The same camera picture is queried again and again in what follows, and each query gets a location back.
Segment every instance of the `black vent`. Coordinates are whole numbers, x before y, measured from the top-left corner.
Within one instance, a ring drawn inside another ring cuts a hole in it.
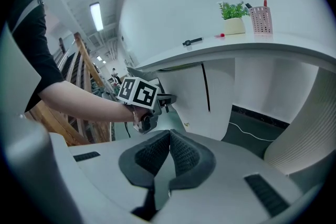
[[[91,158],[98,157],[98,156],[100,156],[100,154],[96,151],[93,151],[89,153],[76,155],[74,156],[74,159],[76,162],[81,162],[81,161],[85,161],[86,159],[91,159]]]
[[[289,207],[288,203],[260,175],[250,175],[244,179],[272,217]]]

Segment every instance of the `pink pencil holder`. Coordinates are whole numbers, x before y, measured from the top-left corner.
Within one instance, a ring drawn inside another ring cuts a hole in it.
[[[254,33],[273,34],[272,17],[269,7],[252,7],[248,10]]]

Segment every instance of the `black floor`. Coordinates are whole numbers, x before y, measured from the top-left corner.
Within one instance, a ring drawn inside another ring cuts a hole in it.
[[[267,140],[276,139],[285,130],[234,111],[231,112],[230,122],[237,124],[244,132]],[[229,124],[222,141],[244,147],[260,158],[264,158],[265,150],[271,143],[244,134],[232,124]]]

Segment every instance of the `cabinet door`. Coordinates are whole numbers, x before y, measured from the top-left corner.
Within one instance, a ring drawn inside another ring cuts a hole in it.
[[[233,102],[234,59],[207,61],[158,76],[165,93],[177,96],[173,107],[187,132],[216,140],[225,136]]]

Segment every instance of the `ceiling light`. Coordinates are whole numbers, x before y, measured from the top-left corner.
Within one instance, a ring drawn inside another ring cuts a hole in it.
[[[103,27],[103,21],[101,19],[99,2],[91,4],[90,10],[91,10],[91,15],[92,15],[93,22],[96,26],[97,31],[102,31],[104,27]]]

